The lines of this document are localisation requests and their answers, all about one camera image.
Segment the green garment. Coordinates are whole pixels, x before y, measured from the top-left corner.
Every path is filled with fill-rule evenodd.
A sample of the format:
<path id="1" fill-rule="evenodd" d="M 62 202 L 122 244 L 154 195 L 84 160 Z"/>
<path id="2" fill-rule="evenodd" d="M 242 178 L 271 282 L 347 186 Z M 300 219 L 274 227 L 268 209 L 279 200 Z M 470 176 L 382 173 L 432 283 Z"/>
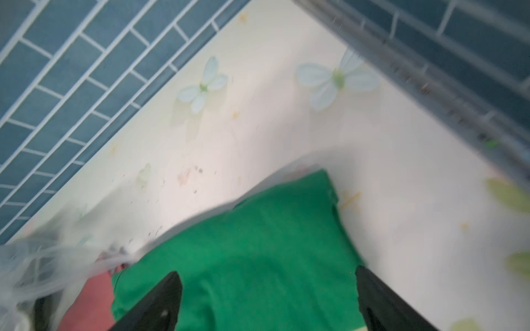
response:
<path id="1" fill-rule="evenodd" d="M 120 319 L 168 273 L 178 330 L 357 330 L 356 269 L 323 170 L 274 186 L 166 240 L 113 277 Z"/>

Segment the clear plastic vacuum bag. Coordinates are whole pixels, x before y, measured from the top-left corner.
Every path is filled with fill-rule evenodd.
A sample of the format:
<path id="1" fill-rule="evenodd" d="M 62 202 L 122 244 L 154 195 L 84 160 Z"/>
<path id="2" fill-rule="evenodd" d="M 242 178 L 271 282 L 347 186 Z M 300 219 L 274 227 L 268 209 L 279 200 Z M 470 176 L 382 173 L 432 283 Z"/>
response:
<path id="1" fill-rule="evenodd" d="M 108 252 L 97 260 L 101 250 L 81 245 L 62 245 L 45 237 L 29 237 L 1 247 L 1 304 L 34 303 L 37 300 L 63 291 L 71 283 L 87 279 L 118 266 L 126 268 L 143 256 L 191 226 L 213 216 L 227 212 L 244 200 L 283 183 L 297 181 L 322 169 L 309 167 L 297 169 L 292 174 L 275 173 L 255 194 L 239 201 L 220 206 L 192 219 L 166 228 L 133 252 Z"/>

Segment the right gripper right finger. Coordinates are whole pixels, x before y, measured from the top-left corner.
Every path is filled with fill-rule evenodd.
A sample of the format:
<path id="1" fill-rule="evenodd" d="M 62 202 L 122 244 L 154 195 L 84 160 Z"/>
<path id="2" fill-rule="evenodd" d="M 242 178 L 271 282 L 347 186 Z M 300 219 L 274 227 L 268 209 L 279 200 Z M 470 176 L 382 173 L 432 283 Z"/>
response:
<path id="1" fill-rule="evenodd" d="M 437 331 L 368 268 L 358 267 L 356 279 L 359 308 L 368 330 Z"/>

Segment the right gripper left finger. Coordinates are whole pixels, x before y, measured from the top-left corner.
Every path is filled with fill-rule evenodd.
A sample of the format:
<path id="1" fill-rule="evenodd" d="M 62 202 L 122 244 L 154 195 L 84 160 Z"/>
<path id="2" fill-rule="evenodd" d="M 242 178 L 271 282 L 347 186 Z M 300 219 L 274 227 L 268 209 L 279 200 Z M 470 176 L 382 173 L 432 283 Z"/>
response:
<path id="1" fill-rule="evenodd" d="M 175 330 L 182 292 L 178 273 L 168 273 L 109 331 Z"/>

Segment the red garment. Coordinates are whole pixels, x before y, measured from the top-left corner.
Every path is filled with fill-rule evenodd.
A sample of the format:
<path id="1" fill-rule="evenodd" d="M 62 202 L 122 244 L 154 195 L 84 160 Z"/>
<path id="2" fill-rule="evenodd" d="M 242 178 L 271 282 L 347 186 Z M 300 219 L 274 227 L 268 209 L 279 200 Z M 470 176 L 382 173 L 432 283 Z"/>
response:
<path id="1" fill-rule="evenodd" d="M 109 330 L 115 324 L 111 306 L 114 301 L 112 276 L 125 265 L 89 278 L 77 299 L 66 311 L 58 331 Z"/>

